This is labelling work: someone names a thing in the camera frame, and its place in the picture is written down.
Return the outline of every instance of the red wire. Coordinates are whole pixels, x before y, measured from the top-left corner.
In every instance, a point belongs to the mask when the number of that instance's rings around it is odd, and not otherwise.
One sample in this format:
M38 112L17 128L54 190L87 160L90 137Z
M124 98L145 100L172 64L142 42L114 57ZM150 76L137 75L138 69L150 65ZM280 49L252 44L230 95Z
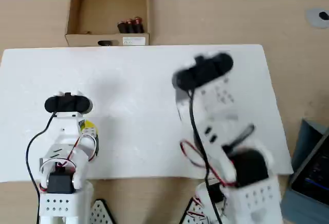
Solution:
M187 140L183 140L180 142L180 149L181 151L183 152L183 154L185 155L186 158L189 159L189 161L194 165L194 166L197 166L197 167L202 167L202 168L205 168L204 165L201 165L199 163L196 163L194 162L191 158L189 158L189 156L187 155L185 149L184 149L184 143L187 144L190 148L192 148L198 155L200 155L200 157L202 157L200 151L192 144L190 143L189 141ZM235 183L234 182L230 182L230 183L226 183L224 180L221 179L221 177L218 175L218 173L214 170L214 168L209 165L210 167L210 171L212 172L212 174L215 176L215 178L223 185L223 186L234 186Z

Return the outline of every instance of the mounting hole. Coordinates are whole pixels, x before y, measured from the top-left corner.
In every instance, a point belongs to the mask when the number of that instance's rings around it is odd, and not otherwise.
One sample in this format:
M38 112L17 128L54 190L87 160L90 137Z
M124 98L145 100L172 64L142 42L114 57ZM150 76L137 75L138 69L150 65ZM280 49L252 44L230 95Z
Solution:
M211 132L211 127L208 126L205 130L205 134L208 135Z
M209 141L210 141L210 143L214 143L216 141L216 139L217 139L217 135L214 134L214 135L211 136Z
M328 15L326 12L320 12L320 13L319 13L319 17L320 17L322 20L325 20L325 21L328 21L328 20L329 20L329 15Z
M112 46L112 41L110 40L100 40L97 43L99 46Z

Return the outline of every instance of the round object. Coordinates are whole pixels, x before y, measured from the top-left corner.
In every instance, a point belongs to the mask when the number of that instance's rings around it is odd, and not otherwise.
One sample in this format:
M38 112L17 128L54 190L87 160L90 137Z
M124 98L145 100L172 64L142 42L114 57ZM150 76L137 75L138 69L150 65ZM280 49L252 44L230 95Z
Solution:
M329 11L322 8L313 8L306 11L306 20L316 28L329 27Z

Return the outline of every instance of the gray tablet case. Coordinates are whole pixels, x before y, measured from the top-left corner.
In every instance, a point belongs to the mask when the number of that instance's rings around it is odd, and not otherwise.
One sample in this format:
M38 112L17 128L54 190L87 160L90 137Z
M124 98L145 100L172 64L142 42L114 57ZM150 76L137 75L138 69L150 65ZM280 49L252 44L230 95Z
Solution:
M296 224L329 224L329 206L304 196L291 188L312 155L329 136L329 129L312 121L302 120L296 149L292 158L294 174L281 202L282 215Z

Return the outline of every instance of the battery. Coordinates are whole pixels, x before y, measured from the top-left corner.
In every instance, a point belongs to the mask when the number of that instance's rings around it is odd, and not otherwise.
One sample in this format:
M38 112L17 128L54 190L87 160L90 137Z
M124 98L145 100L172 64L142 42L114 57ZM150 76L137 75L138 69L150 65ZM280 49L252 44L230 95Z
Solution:
M120 33L128 33L127 24L125 22L121 22L118 24L118 29Z
M135 25L136 33L144 33L142 19L140 17L135 17L134 18L134 25Z
M127 20L126 24L127 24L127 33L135 33L133 20L132 19Z

